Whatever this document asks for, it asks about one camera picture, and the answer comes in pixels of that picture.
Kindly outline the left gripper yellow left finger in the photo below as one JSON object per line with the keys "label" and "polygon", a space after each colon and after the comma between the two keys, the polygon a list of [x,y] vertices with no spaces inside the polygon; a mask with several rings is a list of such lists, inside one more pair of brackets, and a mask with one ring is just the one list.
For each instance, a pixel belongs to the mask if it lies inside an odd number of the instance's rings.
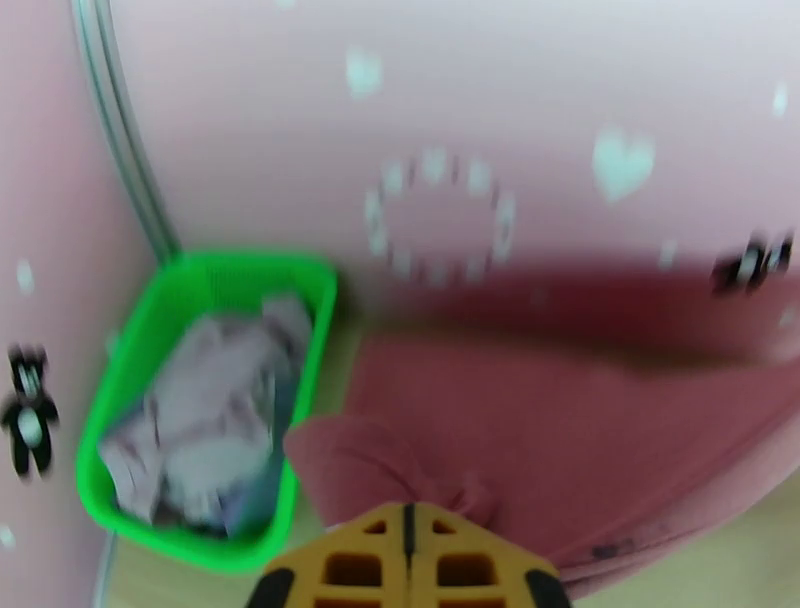
{"label": "left gripper yellow left finger", "polygon": [[409,608],[410,506],[389,503],[270,561],[246,608]]}

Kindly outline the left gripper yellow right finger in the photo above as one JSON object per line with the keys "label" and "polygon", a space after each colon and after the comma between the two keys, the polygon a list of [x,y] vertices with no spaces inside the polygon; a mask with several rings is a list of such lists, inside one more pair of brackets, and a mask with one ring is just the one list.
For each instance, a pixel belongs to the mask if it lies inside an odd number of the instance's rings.
{"label": "left gripper yellow right finger", "polygon": [[558,570],[453,513],[409,506],[409,608],[573,608]]}

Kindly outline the grey blue cloth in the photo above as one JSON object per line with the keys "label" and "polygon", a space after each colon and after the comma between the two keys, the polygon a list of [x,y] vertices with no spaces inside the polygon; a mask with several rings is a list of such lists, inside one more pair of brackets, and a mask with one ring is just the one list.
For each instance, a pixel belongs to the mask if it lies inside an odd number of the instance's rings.
{"label": "grey blue cloth", "polygon": [[277,509],[285,462],[284,437],[294,413],[299,376],[294,371],[264,368],[257,387],[257,404],[270,415],[272,449],[260,468],[220,494],[218,528],[225,538],[241,538],[265,530]]}

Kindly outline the red tank top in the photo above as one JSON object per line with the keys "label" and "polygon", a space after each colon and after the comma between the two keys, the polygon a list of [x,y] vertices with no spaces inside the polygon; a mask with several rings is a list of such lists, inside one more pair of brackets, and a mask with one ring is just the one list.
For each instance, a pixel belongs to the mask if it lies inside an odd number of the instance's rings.
{"label": "red tank top", "polygon": [[323,526],[433,503],[548,558],[575,599],[800,468],[800,264],[381,277],[284,446]]}

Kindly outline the pale mauve shirt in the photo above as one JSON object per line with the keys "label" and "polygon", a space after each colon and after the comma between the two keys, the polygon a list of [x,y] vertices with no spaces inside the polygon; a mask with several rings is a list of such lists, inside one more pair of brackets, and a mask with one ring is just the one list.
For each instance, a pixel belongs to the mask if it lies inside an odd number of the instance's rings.
{"label": "pale mauve shirt", "polygon": [[270,415],[257,404],[260,373],[300,379],[311,336],[311,315],[290,293],[267,298],[258,315],[194,322],[99,444],[117,507],[150,525],[225,538],[220,494],[272,449]]}

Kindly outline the green plastic basket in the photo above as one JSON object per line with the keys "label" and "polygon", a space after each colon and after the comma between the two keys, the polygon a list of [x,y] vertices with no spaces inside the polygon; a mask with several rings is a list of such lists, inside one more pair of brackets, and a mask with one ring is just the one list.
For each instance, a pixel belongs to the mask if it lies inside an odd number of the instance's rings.
{"label": "green plastic basket", "polygon": [[279,250],[190,251],[166,263],[147,284],[101,377],[75,459],[76,488],[87,514],[102,528],[163,556],[218,573],[261,568],[284,550],[299,481],[281,471],[275,511],[267,527],[240,540],[215,540],[180,528],[156,528],[113,506],[114,488],[102,464],[101,436],[155,377],[189,324],[203,313],[254,313],[272,293],[293,291],[314,318],[291,423],[312,410],[338,296],[334,265],[319,255]]}

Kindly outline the aluminium frame post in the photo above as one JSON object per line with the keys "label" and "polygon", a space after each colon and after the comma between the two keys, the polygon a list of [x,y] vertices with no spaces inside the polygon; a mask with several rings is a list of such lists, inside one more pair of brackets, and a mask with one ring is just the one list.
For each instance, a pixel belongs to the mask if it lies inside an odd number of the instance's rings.
{"label": "aluminium frame post", "polygon": [[127,90],[111,0],[70,0],[73,23],[109,151],[139,225],[160,265],[181,253],[147,158]]}

